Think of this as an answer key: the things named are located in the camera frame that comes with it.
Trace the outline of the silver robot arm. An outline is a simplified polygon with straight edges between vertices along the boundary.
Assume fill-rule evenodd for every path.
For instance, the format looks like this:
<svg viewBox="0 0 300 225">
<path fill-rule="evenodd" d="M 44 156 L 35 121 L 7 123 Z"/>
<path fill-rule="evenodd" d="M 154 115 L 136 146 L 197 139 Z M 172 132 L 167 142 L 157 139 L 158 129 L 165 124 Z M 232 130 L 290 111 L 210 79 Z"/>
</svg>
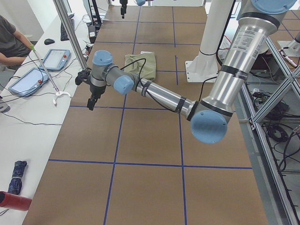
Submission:
<svg viewBox="0 0 300 225">
<path fill-rule="evenodd" d="M 209 95 L 192 101 L 168 90 L 139 72 L 126 72 L 113 62 L 113 56 L 98 50 L 92 58 L 92 69 L 87 78 L 91 97 L 87 107 L 93 110 L 107 86 L 122 95 L 135 91 L 151 98 L 165 109 L 184 115 L 190 122 L 193 136 L 203 143 L 217 143 L 227 132 L 233 115 L 233 102 L 247 80 L 254 62 L 262 53 L 268 36 L 277 32 L 293 0 L 246 0 L 238 15 L 238 29 L 220 67 L 217 54 L 231 15 L 233 0 L 214 0 L 210 7 L 199 53 L 185 63 L 188 83 L 213 80 Z"/>
<path fill-rule="evenodd" d="M 147 1 L 152 1 L 152 0 L 135 0 L 135 3 L 138 6 L 143 6 Z M 119 2 L 121 4 L 121 8 L 120 8 L 121 18 L 124 19 L 125 14 L 127 13 L 128 0 L 119 0 Z"/>
</svg>

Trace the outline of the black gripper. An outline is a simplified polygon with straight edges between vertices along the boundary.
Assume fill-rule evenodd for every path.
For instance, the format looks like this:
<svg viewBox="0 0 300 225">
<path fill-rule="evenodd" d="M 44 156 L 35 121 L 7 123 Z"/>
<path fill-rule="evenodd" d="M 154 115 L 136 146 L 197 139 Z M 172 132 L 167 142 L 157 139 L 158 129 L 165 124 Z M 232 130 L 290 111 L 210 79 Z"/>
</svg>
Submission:
<svg viewBox="0 0 300 225">
<path fill-rule="evenodd" d="M 91 97 L 88 99 L 87 108 L 91 111 L 94 110 L 95 104 L 101 98 L 101 95 L 105 93 L 105 86 L 90 85 Z"/>
<path fill-rule="evenodd" d="M 121 4 L 121 8 L 120 8 L 121 18 L 124 19 L 125 14 L 127 13 L 128 0 L 119 0 L 119 2 Z"/>
</svg>

